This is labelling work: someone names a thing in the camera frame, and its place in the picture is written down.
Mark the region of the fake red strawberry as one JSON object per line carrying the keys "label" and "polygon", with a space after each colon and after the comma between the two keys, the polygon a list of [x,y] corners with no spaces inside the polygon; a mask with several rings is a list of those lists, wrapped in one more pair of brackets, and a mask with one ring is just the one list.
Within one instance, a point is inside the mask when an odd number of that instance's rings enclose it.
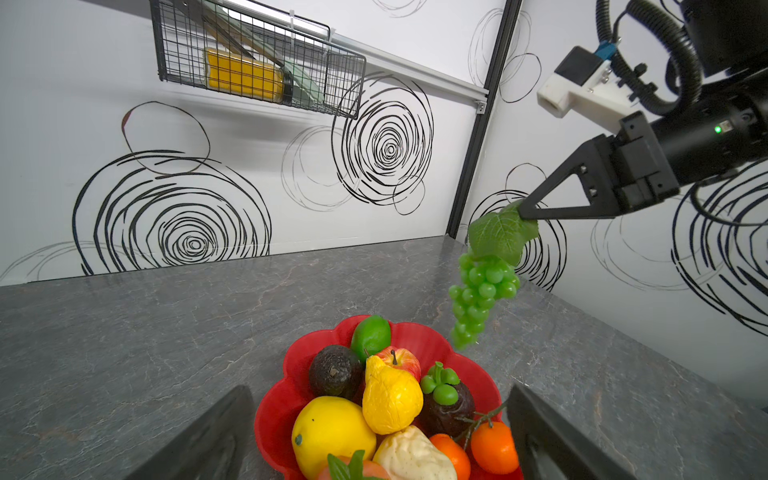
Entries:
{"label": "fake red strawberry", "polygon": [[317,480],[390,479],[389,473],[381,465],[363,458],[362,450],[352,457],[329,454],[327,460],[327,465],[316,476]]}

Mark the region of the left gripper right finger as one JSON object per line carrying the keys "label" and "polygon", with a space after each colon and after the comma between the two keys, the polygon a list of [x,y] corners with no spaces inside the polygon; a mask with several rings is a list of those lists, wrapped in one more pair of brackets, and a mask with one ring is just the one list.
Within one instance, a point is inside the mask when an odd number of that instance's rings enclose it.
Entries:
{"label": "left gripper right finger", "polygon": [[527,386],[513,385],[506,413],[525,479],[633,477]]}

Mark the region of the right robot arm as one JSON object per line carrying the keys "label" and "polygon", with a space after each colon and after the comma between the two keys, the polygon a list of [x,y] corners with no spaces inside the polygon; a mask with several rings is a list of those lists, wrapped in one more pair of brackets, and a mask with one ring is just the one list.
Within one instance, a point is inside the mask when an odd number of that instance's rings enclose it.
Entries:
{"label": "right robot arm", "polygon": [[577,112],[603,134],[580,145],[518,206],[525,220],[605,219],[634,213],[736,176],[767,156],[767,5],[684,1],[680,16],[631,1],[623,11],[668,55],[659,97],[619,51],[618,18],[595,8],[599,44],[574,47],[538,90],[555,117]]}

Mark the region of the small yellow fake fruit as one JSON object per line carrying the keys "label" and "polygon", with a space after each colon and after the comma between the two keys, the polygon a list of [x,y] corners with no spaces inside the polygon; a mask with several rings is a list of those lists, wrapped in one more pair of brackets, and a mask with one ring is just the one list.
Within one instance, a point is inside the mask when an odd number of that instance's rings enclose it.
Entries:
{"label": "small yellow fake fruit", "polygon": [[424,404],[420,383],[378,356],[366,361],[362,412],[370,429],[389,435],[410,426]]}

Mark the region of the green fake lime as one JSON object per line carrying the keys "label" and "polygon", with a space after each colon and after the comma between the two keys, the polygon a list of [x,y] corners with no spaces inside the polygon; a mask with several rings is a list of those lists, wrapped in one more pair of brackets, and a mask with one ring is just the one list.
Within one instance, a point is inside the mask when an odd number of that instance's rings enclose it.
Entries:
{"label": "green fake lime", "polygon": [[362,363],[392,344],[390,323],[381,316],[372,315],[362,320],[355,328],[350,349]]}

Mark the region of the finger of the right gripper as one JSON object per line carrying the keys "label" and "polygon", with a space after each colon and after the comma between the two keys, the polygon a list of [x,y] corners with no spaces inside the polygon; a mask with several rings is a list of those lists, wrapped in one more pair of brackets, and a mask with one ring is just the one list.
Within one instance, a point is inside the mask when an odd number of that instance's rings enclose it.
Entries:
{"label": "finger of the right gripper", "polygon": [[518,206],[526,220],[607,219],[621,213],[611,164],[613,137],[597,136],[568,156]]}

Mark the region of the green fake grape bunch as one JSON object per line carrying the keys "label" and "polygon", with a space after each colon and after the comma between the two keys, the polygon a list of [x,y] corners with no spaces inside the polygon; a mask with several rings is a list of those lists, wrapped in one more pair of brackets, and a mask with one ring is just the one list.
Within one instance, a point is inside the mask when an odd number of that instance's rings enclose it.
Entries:
{"label": "green fake grape bunch", "polygon": [[495,304],[520,288],[516,267],[526,245],[539,237],[538,223],[520,216],[521,204],[485,213],[468,226],[467,251],[458,260],[461,283],[449,288],[455,317],[450,341],[459,350],[477,342]]}

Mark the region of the black fake avocado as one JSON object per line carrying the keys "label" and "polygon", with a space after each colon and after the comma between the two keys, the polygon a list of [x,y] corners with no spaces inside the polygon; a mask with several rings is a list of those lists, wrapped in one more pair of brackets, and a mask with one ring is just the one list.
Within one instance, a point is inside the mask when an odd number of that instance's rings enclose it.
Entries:
{"label": "black fake avocado", "polygon": [[322,349],[309,368],[309,384],[315,396],[353,400],[364,377],[358,356],[348,347],[330,345]]}

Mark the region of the orange fake tomato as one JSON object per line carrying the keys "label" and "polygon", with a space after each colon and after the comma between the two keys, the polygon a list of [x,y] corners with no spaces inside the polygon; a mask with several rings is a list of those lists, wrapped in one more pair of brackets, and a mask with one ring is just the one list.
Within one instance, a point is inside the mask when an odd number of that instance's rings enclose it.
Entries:
{"label": "orange fake tomato", "polygon": [[449,458],[456,471],[458,480],[470,479],[471,463],[469,456],[451,436],[447,434],[436,434],[430,438],[430,441],[440,452]]}
{"label": "orange fake tomato", "polygon": [[484,422],[471,435],[476,463],[486,472],[505,475],[517,470],[519,457],[510,428],[503,422]]}

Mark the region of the fake red apple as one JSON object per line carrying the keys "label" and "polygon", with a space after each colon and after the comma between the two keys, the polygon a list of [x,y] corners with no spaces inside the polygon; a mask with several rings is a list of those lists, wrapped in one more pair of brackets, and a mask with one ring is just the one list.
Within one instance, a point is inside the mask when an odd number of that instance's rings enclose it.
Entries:
{"label": "fake red apple", "polygon": [[380,351],[377,357],[395,369],[410,373],[417,381],[421,380],[422,369],[418,358],[408,349],[389,346]]}

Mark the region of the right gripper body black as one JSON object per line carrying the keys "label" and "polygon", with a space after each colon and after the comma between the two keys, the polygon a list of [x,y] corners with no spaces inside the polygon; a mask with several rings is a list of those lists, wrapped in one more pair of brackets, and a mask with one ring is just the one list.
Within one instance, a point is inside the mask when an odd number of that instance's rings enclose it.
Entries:
{"label": "right gripper body black", "polygon": [[660,204],[680,192],[661,145],[642,112],[619,121],[611,164],[617,177],[613,188],[621,213]]}

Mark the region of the red flower-shaped fruit bowl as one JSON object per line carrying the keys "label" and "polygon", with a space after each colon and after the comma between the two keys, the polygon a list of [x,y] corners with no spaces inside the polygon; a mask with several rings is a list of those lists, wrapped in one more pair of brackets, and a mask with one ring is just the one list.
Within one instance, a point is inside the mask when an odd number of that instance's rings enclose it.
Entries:
{"label": "red flower-shaped fruit bowl", "polygon": [[[255,419],[255,437],[259,449],[267,462],[279,470],[286,479],[306,479],[296,461],[291,446],[291,434],[301,410],[313,399],[321,397],[313,394],[309,384],[309,368],[312,360],[322,349],[330,345],[350,348],[353,332],[362,320],[361,317],[353,317],[333,330],[316,331],[295,342],[288,349],[284,359],[282,380],[269,390],[260,403]],[[411,351],[420,361],[422,377],[435,362],[442,362],[446,367],[454,369],[469,388],[474,399],[475,412],[469,427],[459,435],[460,438],[470,442],[471,435],[480,424],[502,422],[498,411],[502,400],[491,377],[473,361],[455,353],[443,336],[417,323],[393,324],[391,333],[390,346]],[[350,400],[361,407],[365,388],[366,362],[362,365],[364,369],[362,386],[355,398]],[[415,426],[422,431],[417,423],[417,417],[410,426]],[[377,445],[374,454],[384,438],[389,435],[376,434]],[[486,472],[476,463],[471,448],[463,449],[471,463],[470,479],[519,479],[522,476],[520,466],[514,472],[505,475]]]}

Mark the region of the dark mangosteen with green calyx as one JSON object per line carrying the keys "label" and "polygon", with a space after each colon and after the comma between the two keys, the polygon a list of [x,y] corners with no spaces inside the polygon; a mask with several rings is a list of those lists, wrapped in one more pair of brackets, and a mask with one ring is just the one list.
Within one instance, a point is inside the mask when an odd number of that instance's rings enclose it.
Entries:
{"label": "dark mangosteen with green calyx", "polygon": [[469,427],[475,412],[474,399],[454,369],[435,362],[421,378],[420,387],[423,407],[417,423],[428,437],[457,437]]}

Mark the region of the yellow fake lemon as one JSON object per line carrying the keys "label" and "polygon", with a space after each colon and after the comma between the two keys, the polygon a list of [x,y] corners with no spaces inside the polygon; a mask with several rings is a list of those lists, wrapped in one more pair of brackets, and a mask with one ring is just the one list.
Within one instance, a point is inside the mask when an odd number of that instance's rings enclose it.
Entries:
{"label": "yellow fake lemon", "polygon": [[310,401],[296,418],[291,446],[306,479],[316,479],[328,465],[327,457],[351,457],[364,451],[371,460],[377,436],[367,424],[362,407],[350,400],[321,396]]}

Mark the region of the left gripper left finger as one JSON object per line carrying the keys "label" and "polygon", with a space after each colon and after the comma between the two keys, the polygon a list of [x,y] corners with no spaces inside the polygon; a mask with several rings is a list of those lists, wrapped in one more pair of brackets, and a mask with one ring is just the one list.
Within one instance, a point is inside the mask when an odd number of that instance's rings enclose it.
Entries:
{"label": "left gripper left finger", "polygon": [[238,385],[128,477],[236,479],[248,449],[248,423],[254,415],[251,390]]}

